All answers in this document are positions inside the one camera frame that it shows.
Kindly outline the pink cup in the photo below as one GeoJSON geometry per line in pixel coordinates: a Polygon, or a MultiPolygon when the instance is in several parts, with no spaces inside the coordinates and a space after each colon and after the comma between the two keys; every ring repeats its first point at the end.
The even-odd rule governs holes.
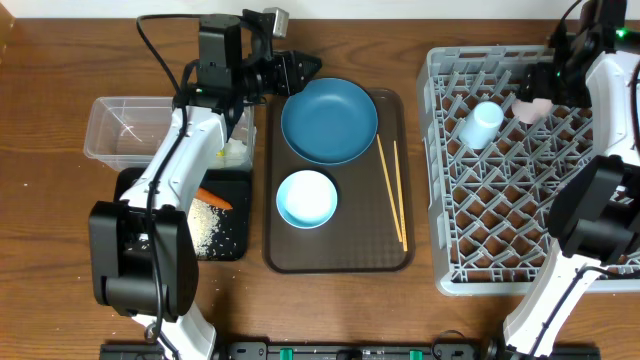
{"type": "Polygon", "coordinates": [[[534,124],[545,118],[552,110],[553,103],[548,99],[535,98],[532,102],[517,99],[511,106],[514,117],[525,124],[534,124]]]}

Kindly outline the dark blue plate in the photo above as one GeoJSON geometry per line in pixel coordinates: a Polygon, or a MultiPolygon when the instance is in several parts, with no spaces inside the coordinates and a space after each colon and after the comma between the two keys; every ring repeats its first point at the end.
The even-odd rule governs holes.
{"type": "Polygon", "coordinates": [[[371,96],[339,78],[311,81],[286,101],[281,114],[281,131],[289,147],[321,165],[345,164],[364,154],[378,125],[371,96]]]}

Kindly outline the light blue cup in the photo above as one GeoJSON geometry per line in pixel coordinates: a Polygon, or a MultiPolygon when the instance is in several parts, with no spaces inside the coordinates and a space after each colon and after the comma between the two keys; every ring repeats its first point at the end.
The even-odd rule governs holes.
{"type": "Polygon", "coordinates": [[[484,149],[496,138],[503,120],[504,113],[498,104],[491,101],[478,103],[465,118],[458,138],[473,150],[484,149]]]}

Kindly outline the wooden chopstick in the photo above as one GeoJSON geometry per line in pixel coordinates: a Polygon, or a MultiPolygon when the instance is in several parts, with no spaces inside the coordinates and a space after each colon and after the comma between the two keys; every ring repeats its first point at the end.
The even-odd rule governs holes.
{"type": "Polygon", "coordinates": [[[391,187],[389,172],[388,172],[388,168],[387,168],[387,165],[386,165],[385,154],[384,154],[384,150],[383,150],[383,146],[382,146],[379,134],[376,134],[376,142],[377,142],[377,146],[378,146],[379,156],[380,156],[380,160],[381,160],[382,170],[383,170],[383,174],[384,174],[386,189],[387,189],[388,198],[389,198],[389,202],[390,202],[390,206],[391,206],[392,218],[393,218],[393,222],[394,222],[397,238],[398,238],[398,241],[400,243],[403,243],[403,237],[402,237],[400,224],[399,224],[399,220],[398,220],[398,215],[397,215],[397,211],[396,211],[396,205],[395,205],[395,201],[394,201],[394,197],[393,197],[393,191],[392,191],[392,187],[391,187]]]}
{"type": "Polygon", "coordinates": [[[402,246],[403,251],[408,252],[408,242],[406,235],[406,223],[405,223],[405,214],[404,214],[404,199],[403,199],[403,191],[402,191],[402,179],[401,179],[401,171],[400,171],[400,162],[399,162],[399,151],[397,146],[397,141],[393,142],[394,147],[394,161],[395,161],[395,175],[396,175],[396,186],[398,193],[398,207],[399,207],[399,221],[400,221],[400,230],[402,236],[402,246]]]}

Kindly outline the light blue bowl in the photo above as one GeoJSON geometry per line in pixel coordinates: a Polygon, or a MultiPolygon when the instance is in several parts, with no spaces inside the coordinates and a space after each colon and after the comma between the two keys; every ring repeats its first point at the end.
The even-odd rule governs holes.
{"type": "Polygon", "coordinates": [[[321,172],[301,170],[290,174],[276,192],[280,217],[298,229],[314,229],[334,215],[338,192],[333,181],[321,172]]]}

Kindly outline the orange carrot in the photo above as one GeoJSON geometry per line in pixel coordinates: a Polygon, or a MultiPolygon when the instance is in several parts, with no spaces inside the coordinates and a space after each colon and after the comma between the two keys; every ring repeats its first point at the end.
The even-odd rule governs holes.
{"type": "Polygon", "coordinates": [[[226,200],[221,197],[209,192],[208,190],[200,187],[195,195],[197,200],[200,200],[210,206],[222,209],[222,210],[232,210],[233,206],[226,200]]]}

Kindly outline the white rice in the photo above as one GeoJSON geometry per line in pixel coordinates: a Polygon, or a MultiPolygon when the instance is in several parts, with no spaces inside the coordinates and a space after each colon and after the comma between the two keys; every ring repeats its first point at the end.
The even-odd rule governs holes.
{"type": "Polygon", "coordinates": [[[232,238],[233,211],[213,207],[194,199],[188,226],[196,257],[201,261],[231,261],[237,258],[237,242],[232,238]]]}

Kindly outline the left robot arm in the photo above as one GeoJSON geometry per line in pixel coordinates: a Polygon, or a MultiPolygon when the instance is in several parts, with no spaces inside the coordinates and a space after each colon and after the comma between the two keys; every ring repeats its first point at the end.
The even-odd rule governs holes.
{"type": "Polygon", "coordinates": [[[271,7],[201,14],[199,55],[171,78],[171,123],[137,181],[99,201],[88,227],[96,301],[144,328],[139,344],[105,344],[103,359],[212,359],[217,333],[195,303],[199,266],[188,210],[244,110],[301,92],[321,60],[277,51],[289,16],[271,7]]]}

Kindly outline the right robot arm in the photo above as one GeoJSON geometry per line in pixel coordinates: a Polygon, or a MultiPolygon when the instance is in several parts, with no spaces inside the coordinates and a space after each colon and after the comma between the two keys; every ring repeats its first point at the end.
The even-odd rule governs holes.
{"type": "Polygon", "coordinates": [[[553,237],[528,293],[484,351],[486,359],[589,359],[596,349],[554,347],[556,336],[595,280],[636,279],[609,271],[639,248],[639,34],[625,26],[626,0],[582,5],[580,29],[560,21],[550,62],[527,66],[518,100],[588,108],[594,156],[555,196],[553,237]]]}

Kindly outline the grey dishwasher rack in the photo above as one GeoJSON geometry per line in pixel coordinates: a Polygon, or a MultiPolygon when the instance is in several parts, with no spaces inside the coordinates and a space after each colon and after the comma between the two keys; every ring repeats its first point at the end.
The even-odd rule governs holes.
{"type": "Polygon", "coordinates": [[[426,152],[435,284],[448,296],[527,291],[548,253],[551,204],[594,156],[590,109],[554,106],[534,124],[511,110],[525,67],[542,46],[438,47],[417,79],[426,152]],[[486,148],[458,136],[478,103],[504,113],[486,148]]]}

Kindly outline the clear plastic bin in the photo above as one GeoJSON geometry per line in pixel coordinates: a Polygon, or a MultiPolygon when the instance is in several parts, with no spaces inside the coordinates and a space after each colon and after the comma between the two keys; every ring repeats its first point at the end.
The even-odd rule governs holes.
{"type": "MultiPolygon", "coordinates": [[[[163,142],[171,125],[170,97],[101,97],[93,103],[84,143],[84,154],[116,171],[146,167],[163,142]]],[[[212,169],[249,171],[253,167],[257,129],[254,109],[247,107],[231,138],[248,147],[245,161],[237,166],[221,165],[216,156],[212,169]]]]}

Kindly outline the black plastic tray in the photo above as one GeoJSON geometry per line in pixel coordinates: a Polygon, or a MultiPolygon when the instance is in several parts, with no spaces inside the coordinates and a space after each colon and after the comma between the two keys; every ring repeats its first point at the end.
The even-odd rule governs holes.
{"type": "MultiPolygon", "coordinates": [[[[142,171],[136,168],[123,170],[118,180],[132,194],[140,195],[142,203],[136,205],[122,193],[114,202],[96,202],[88,222],[94,264],[113,261],[120,271],[129,265],[147,270],[155,266],[175,269],[201,261],[196,257],[188,226],[188,213],[195,197],[174,204],[163,202],[160,188],[155,187],[155,193],[150,194],[150,181],[144,180],[142,171]]],[[[232,238],[238,246],[234,260],[241,258],[248,240],[251,195],[248,174],[209,170],[200,187],[233,206],[232,238]]]]}

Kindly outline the brown serving tray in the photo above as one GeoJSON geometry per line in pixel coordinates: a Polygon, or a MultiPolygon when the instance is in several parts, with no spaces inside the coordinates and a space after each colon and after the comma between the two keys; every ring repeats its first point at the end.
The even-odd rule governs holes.
{"type": "Polygon", "coordinates": [[[337,166],[306,161],[286,144],[281,131],[284,103],[275,100],[267,110],[265,160],[265,220],[263,256],[281,274],[395,272],[406,268],[415,253],[410,176],[404,108],[393,91],[368,91],[378,111],[380,139],[399,220],[394,140],[397,141],[404,199],[408,252],[398,241],[376,140],[355,160],[337,166]],[[286,223],[276,208],[282,181],[300,170],[328,176],[338,192],[334,215],[314,229],[286,223]]]}

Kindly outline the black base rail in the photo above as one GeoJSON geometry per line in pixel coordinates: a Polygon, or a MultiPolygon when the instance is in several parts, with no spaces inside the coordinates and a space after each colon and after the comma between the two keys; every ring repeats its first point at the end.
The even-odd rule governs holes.
{"type": "MultiPolygon", "coordinates": [[[[431,347],[410,346],[276,346],[260,342],[236,342],[214,350],[209,359],[224,360],[409,360],[409,359],[481,359],[481,352],[469,343],[438,344],[431,347]]],[[[100,360],[172,359],[160,354],[160,345],[103,344],[100,360]]],[[[597,348],[561,347],[549,359],[600,360],[597,348]]]]}

